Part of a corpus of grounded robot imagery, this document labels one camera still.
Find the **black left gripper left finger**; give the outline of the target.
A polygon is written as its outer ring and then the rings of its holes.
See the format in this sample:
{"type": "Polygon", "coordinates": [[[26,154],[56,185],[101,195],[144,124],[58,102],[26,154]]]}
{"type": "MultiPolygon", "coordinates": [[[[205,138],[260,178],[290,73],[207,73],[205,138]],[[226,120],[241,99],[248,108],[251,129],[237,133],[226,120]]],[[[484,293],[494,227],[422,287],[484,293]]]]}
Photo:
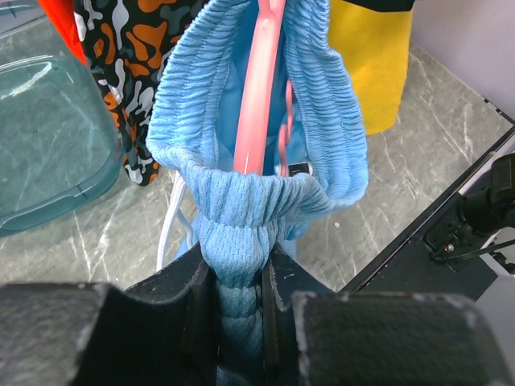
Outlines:
{"type": "Polygon", "coordinates": [[[4,385],[213,385],[212,275],[195,247],[119,289],[98,283],[1,287],[4,385]]]}

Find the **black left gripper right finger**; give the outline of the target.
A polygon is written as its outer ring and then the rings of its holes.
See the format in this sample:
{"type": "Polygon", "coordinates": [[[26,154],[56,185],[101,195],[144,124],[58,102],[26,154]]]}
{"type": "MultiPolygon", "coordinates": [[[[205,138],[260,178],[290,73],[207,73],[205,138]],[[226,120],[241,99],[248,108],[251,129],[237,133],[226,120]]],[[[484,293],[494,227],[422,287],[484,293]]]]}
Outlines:
{"type": "Polygon", "coordinates": [[[274,247],[262,271],[267,385],[511,385],[492,325],[461,294],[333,292],[274,247]]]}

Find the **light blue shorts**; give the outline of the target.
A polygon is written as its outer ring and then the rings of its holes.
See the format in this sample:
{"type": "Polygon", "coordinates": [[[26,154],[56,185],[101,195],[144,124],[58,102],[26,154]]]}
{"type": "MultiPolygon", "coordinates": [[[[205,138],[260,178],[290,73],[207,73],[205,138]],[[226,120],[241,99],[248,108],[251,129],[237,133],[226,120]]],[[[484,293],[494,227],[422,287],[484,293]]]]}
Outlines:
{"type": "Polygon", "coordinates": [[[219,385],[264,379],[261,272],[275,244],[352,206],[365,127],[327,1],[211,1],[163,71],[146,144],[198,208],[214,272],[219,385]]]}

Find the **pink wavy hanger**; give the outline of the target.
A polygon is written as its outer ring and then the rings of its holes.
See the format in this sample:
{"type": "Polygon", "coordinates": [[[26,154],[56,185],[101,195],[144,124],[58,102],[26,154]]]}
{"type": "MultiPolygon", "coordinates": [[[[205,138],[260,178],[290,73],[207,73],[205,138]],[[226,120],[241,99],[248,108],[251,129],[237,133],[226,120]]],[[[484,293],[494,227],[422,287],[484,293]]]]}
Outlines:
{"type": "Polygon", "coordinates": [[[244,175],[263,172],[274,70],[286,3],[259,1],[257,4],[259,11],[242,93],[233,160],[233,169],[244,175]]]}

